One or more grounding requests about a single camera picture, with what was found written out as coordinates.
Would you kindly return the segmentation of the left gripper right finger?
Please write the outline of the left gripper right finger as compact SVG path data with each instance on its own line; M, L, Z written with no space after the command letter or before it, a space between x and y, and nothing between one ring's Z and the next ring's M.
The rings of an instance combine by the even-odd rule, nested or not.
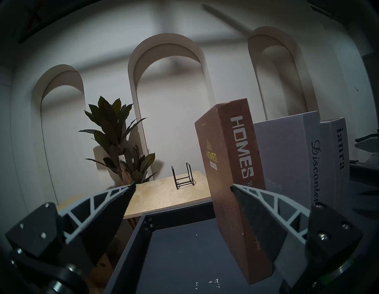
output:
M233 184L248 224L283 277L281 288L324 288L353 265L363 233L327 204Z

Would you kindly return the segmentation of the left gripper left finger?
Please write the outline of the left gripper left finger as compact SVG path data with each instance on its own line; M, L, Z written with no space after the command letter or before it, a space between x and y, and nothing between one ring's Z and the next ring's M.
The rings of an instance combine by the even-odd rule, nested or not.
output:
M86 277L118 231L136 184L39 206L6 234L6 294L89 294Z

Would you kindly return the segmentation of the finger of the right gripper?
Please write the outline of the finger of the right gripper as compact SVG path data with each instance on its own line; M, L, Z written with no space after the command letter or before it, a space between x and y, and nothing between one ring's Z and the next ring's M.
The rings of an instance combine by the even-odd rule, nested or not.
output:
M360 150L364 150L367 152L378 152L379 151L379 135L369 134L361 138L356 138L354 146Z

